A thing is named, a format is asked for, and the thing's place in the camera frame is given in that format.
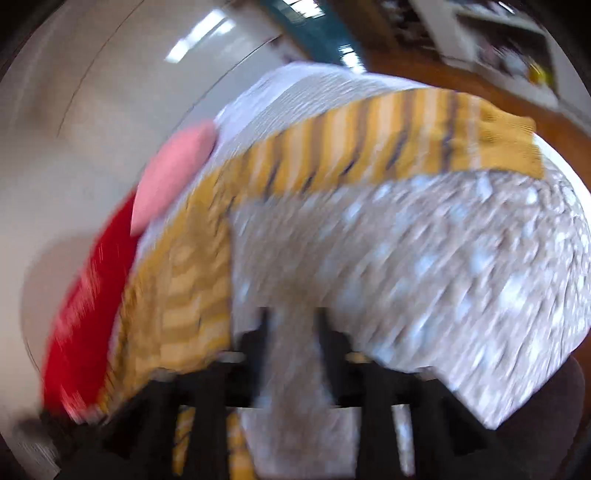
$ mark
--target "pink fabric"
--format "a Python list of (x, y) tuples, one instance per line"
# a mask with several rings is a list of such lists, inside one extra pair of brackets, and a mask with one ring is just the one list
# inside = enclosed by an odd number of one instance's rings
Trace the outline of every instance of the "pink fabric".
[(205, 164), (217, 138), (206, 120), (174, 134), (150, 161), (139, 182), (131, 216), (131, 235), (142, 233), (162, 215)]

